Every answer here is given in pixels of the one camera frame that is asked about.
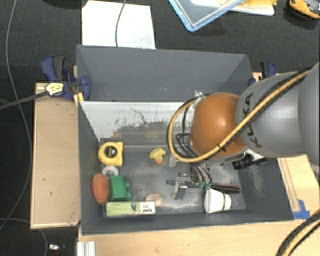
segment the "black cable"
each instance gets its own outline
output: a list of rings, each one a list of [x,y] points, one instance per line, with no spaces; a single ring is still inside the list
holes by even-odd
[[[278,249],[276,256],[282,256],[285,249],[289,246],[289,244],[293,241],[293,239],[300,233],[301,230],[310,226],[312,223],[320,220],[320,212],[316,213],[315,215],[309,217],[305,222],[297,226],[291,233],[283,240],[280,248]]]
[[[7,220],[7,218],[0,218],[0,221],[6,221],[6,220]],[[27,221],[25,219],[21,219],[21,218],[10,218],[9,221],[30,224],[29,221]],[[43,254],[43,256],[46,256],[48,253],[48,249],[49,249],[48,248],[48,240],[47,240],[46,234],[41,229],[38,229],[38,231],[40,232],[40,234],[42,235],[43,240],[44,240],[44,254]]]
[[[11,24],[12,24],[12,20],[14,17],[14,13],[15,13],[15,9],[16,9],[16,5],[17,5],[17,0],[14,0],[13,3],[13,7],[12,7],[12,11],[11,11],[11,15],[10,15],[10,19],[9,19],[9,23],[8,23],[8,28],[6,31],[6,37],[5,37],[5,62],[6,62],[6,66],[7,66],[7,71],[8,71],[8,75],[9,75],[9,79],[10,79],[10,83],[11,83],[11,87],[12,87],[12,91],[14,93],[15,99],[17,101],[19,101],[19,97],[17,94],[17,90],[16,90],[16,86],[11,74],[11,69],[10,69],[10,64],[9,64],[9,35],[10,35],[10,28],[11,28]],[[29,183],[29,179],[31,176],[31,171],[32,171],[32,140],[31,140],[31,134],[29,131],[29,127],[28,127],[28,123],[26,120],[26,116],[25,113],[21,107],[21,104],[18,105],[20,113],[21,113],[21,117],[23,120],[23,124],[25,127],[25,131],[26,131],[26,136],[27,136],[27,140],[28,140],[28,145],[29,145],[29,166],[28,166],[28,172],[27,172],[27,176],[25,179],[25,183],[23,186],[23,189],[20,193],[20,196],[18,197],[16,203],[14,204],[13,208],[11,209],[10,213],[8,214],[8,216],[6,218],[0,218],[1,221],[3,221],[2,225],[0,226],[0,232],[1,230],[3,230],[4,226],[7,224],[8,221],[17,221],[17,222],[23,222],[23,223],[29,223],[28,221],[24,220],[24,219],[19,219],[19,218],[11,218],[12,214],[14,213],[14,211],[16,210],[18,204],[20,203],[22,196],[24,195],[28,183]],[[44,251],[44,256],[47,255],[48,252],[48,241],[46,238],[46,235],[43,233],[42,230],[40,230],[40,233],[43,236],[44,242],[45,242],[45,251]]]
[[[298,246],[300,246],[308,237],[310,237],[312,235],[313,232],[315,232],[318,228],[320,227],[320,222],[318,224],[316,224],[314,227],[312,227],[305,235],[304,237],[297,242],[294,247],[291,249],[290,254],[292,254],[297,248]]]
[[[119,12],[118,19],[116,21],[115,33],[114,33],[115,47],[119,47],[119,45],[118,45],[118,26],[119,26],[119,21],[120,21],[121,14],[122,14],[122,12],[123,12],[123,10],[125,8],[126,3],[127,3],[127,0],[123,0],[123,4],[122,4],[122,7],[121,7],[120,12]]]
[[[43,91],[41,93],[29,96],[29,97],[25,97],[25,98],[22,98],[22,99],[18,99],[18,100],[15,100],[15,101],[8,102],[8,103],[6,103],[4,105],[0,105],[0,111],[4,110],[6,108],[10,108],[10,107],[16,106],[16,105],[20,105],[22,103],[26,103],[26,102],[29,102],[29,101],[34,101],[34,100],[39,99],[39,98],[44,97],[44,96],[48,96],[48,92],[47,91]]]

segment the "white cup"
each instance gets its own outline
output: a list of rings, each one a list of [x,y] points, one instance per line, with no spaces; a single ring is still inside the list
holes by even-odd
[[[209,188],[205,192],[204,210],[208,214],[227,211],[231,208],[231,197],[228,194]]]

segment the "plastic container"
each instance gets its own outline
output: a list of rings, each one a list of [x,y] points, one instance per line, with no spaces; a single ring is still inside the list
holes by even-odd
[[[200,6],[197,0],[169,0],[186,29],[194,32],[228,12],[244,0],[211,0],[217,7]]]

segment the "yellow object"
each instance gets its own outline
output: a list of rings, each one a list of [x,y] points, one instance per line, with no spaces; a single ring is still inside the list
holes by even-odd
[[[157,164],[161,164],[164,160],[163,155],[165,154],[166,151],[163,148],[157,147],[150,152],[149,158],[154,159]]]
[[[107,166],[120,167],[123,165],[123,149],[122,142],[106,142],[100,147],[98,158]]]
[[[277,0],[244,0],[245,5],[276,5]]]
[[[298,12],[300,12],[304,15],[307,15],[307,16],[314,18],[314,19],[320,18],[319,15],[310,11],[308,5],[306,4],[306,2],[304,0],[295,0],[295,1],[290,0],[289,4],[293,9],[297,10]]]
[[[171,153],[173,154],[173,156],[184,163],[196,163],[196,162],[200,162],[203,161],[207,158],[212,157],[213,155],[215,155],[216,153],[218,153],[221,149],[223,149],[227,143],[238,133],[240,132],[240,130],[256,115],[258,114],[259,111],[261,111],[274,97],[276,97],[278,94],[282,93],[283,91],[285,91],[288,87],[290,87],[291,85],[293,85],[295,82],[297,82],[299,79],[304,78],[307,74],[309,73],[309,70],[295,76],[294,78],[292,78],[291,80],[289,80],[288,82],[284,83],[281,87],[279,87],[278,89],[274,90],[273,92],[271,92],[268,96],[266,96],[254,109],[251,110],[251,112],[212,150],[210,150],[209,152],[197,156],[197,157],[192,157],[192,158],[186,158],[186,157],[182,157],[180,156],[177,151],[175,150],[174,144],[173,144],[173,139],[172,139],[172,135],[173,135],[173,127],[174,127],[174,123],[175,120],[177,119],[177,117],[187,108],[189,108],[192,104],[194,104],[197,99],[191,100],[190,102],[188,102],[187,104],[183,105],[182,107],[180,107],[177,112],[175,112],[175,114],[173,115],[173,117],[170,120],[169,126],[168,126],[168,133],[167,133],[167,139],[168,139],[168,146],[169,149],[171,151]]]

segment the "gray box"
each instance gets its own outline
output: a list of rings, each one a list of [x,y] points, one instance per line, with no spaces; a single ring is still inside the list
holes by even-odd
[[[187,164],[168,167],[168,154],[162,165],[149,159],[155,147],[168,152],[168,122],[195,90],[240,94],[247,87],[252,72],[246,55],[78,46],[77,71],[78,76],[89,75],[92,84],[91,101],[80,102],[78,108],[83,235],[293,219],[275,159],[239,171],[230,163],[214,166],[211,173],[219,181],[232,180],[241,186],[241,193],[232,195],[231,210],[214,214],[204,212],[200,188],[189,188],[184,200],[170,198],[174,187],[165,181],[186,172]],[[180,129],[177,124],[174,132]],[[124,165],[119,172],[132,184],[132,200],[144,200],[151,193],[163,195],[157,215],[108,218],[104,207],[95,202],[91,179],[102,168],[97,157],[100,140],[108,138],[124,142]]]

